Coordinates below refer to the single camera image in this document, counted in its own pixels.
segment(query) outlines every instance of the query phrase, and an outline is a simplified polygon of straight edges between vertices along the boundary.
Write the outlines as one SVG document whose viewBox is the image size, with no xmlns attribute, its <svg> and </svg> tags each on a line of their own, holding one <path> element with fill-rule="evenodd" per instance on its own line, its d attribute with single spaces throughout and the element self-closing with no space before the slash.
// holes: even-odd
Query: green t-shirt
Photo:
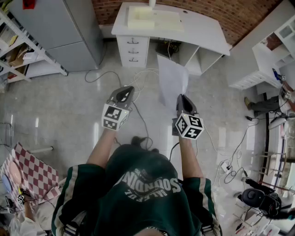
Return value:
<svg viewBox="0 0 295 236">
<path fill-rule="evenodd" d="M 91 164 L 69 169 L 53 234 L 63 235 L 73 222 L 80 235 L 133 236 L 155 227 L 169 236 L 198 236 L 204 226 L 222 235 L 209 179 L 188 178 L 181 186 L 165 156 L 131 145 L 119 147 L 105 170 Z"/>
</svg>

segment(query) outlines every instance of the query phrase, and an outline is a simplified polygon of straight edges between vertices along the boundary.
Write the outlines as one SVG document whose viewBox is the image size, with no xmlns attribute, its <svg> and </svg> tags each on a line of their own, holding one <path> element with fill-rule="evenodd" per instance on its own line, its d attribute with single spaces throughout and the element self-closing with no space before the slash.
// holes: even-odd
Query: gray cabinet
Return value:
<svg viewBox="0 0 295 236">
<path fill-rule="evenodd" d="M 67 71 L 98 69 L 103 41 L 91 0 L 37 0 L 27 10 L 14 0 L 9 9 Z"/>
</svg>

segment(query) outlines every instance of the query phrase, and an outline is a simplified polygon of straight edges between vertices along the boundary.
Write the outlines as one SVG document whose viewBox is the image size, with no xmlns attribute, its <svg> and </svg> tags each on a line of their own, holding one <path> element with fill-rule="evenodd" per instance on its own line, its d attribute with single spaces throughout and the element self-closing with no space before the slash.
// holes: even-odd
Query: brick wall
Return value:
<svg viewBox="0 0 295 236">
<path fill-rule="evenodd" d="M 123 1 L 92 0 L 99 24 L 113 24 Z M 254 29 L 282 0 L 157 0 L 157 4 L 176 6 L 219 21 L 226 41 L 237 44 Z"/>
</svg>

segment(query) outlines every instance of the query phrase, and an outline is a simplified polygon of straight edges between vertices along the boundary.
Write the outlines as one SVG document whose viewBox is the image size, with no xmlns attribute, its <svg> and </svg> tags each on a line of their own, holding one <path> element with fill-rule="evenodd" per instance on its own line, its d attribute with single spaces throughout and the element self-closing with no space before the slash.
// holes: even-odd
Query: metal shelving rack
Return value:
<svg viewBox="0 0 295 236">
<path fill-rule="evenodd" d="M 8 83 L 20 80 L 26 80 L 30 82 L 32 77 L 54 73 L 61 73 L 64 76 L 68 75 L 68 72 L 65 69 L 63 69 L 62 66 L 56 60 L 53 60 L 49 56 L 47 56 L 45 49 L 42 48 L 40 44 L 37 46 L 29 38 L 29 33 L 25 29 L 19 29 L 19 27 L 15 25 L 15 23 L 7 16 L 7 14 L 0 9 L 0 25 L 2 24 L 6 24 L 12 31 L 14 31 L 15 34 L 18 35 L 18 38 L 16 39 L 14 44 L 12 44 L 9 48 L 5 50 L 0 50 L 0 58 L 23 43 L 26 43 L 36 53 L 38 53 L 38 57 L 36 58 L 36 60 L 24 60 L 22 65 L 15 67 L 10 66 L 8 63 L 0 60 L 0 66 L 3 67 L 3 70 L 0 72 L 0 76 L 8 72 L 11 72 L 16 75 L 16 77 L 8 79 Z M 22 74 L 16 70 L 16 68 L 28 64 L 29 67 L 25 74 Z"/>
</svg>

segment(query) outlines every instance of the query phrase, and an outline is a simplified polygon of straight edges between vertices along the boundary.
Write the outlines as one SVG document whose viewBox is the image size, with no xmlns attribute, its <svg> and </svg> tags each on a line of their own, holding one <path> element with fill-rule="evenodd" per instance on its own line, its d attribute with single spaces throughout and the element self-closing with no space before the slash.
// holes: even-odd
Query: white paper sheet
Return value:
<svg viewBox="0 0 295 236">
<path fill-rule="evenodd" d="M 176 115 L 176 102 L 180 94 L 185 94 L 189 82 L 188 70 L 170 59 L 158 55 L 159 100 L 172 115 Z"/>
</svg>

